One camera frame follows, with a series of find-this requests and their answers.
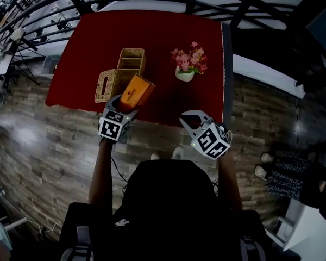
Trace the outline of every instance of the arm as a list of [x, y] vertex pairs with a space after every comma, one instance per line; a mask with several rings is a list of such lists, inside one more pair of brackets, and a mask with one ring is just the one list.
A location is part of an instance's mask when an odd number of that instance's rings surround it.
[[221, 194], [228, 200], [233, 213], [242, 211], [242, 203], [235, 176], [233, 154], [230, 150], [217, 160], [218, 164], [218, 188]]
[[99, 144], [96, 167], [93, 173], [88, 203], [98, 206], [112, 215], [112, 142], [103, 139]]

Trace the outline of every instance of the flower pot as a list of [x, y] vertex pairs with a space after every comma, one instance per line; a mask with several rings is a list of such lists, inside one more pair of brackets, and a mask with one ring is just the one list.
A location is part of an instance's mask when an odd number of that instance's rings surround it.
[[195, 72], [184, 72], [184, 73], [179, 73], [180, 71], [180, 68], [179, 66], [176, 67], [176, 70], [175, 70], [175, 76], [176, 78], [182, 80], [182, 81], [185, 81], [185, 82], [189, 82], [193, 79], [193, 77], [195, 76]]

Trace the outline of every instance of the red tablecloth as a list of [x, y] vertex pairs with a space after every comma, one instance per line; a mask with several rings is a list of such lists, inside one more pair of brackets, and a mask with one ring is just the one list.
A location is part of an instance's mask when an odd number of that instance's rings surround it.
[[[208, 69], [190, 82], [178, 80], [170, 52], [197, 42]], [[180, 126], [182, 112], [201, 109], [216, 121], [223, 111], [223, 48], [219, 22], [186, 14], [150, 10], [104, 11], [82, 16], [58, 63], [46, 105], [103, 112], [95, 103], [99, 74], [117, 67], [123, 48], [143, 48], [144, 77], [156, 85], [139, 111], [140, 120]]]

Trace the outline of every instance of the orange box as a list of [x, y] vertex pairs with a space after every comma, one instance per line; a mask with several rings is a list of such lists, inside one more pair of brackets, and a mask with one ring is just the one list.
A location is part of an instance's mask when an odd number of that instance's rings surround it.
[[118, 109], [128, 113], [143, 105], [155, 87], [153, 83], [135, 74], [121, 96]]

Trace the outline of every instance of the wooden floor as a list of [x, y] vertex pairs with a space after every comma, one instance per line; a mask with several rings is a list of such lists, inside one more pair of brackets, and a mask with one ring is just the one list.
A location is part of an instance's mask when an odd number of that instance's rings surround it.
[[[0, 184], [7, 193], [4, 204], [51, 229], [55, 223], [62, 225], [71, 202], [87, 201], [98, 152], [98, 117], [45, 106], [50, 80], [39, 80], [41, 85], [37, 86], [20, 78], [6, 104], [0, 105]], [[309, 96], [298, 104], [302, 111], [297, 132], [293, 98], [235, 78], [230, 129], [237, 179], [244, 207], [258, 211], [265, 225], [275, 222], [283, 204], [253, 175], [261, 153], [276, 149], [292, 152], [326, 138], [326, 110]], [[194, 161], [211, 179], [217, 178], [215, 162], [202, 157], [189, 143], [190, 137], [182, 128], [135, 121], [114, 147], [113, 157], [129, 178], [138, 163], [152, 153], [170, 158], [174, 148], [182, 145], [186, 159]], [[114, 168], [112, 177], [117, 209], [125, 182]], [[26, 225], [37, 234], [36, 224]], [[59, 234], [58, 227], [49, 232], [53, 239]]]

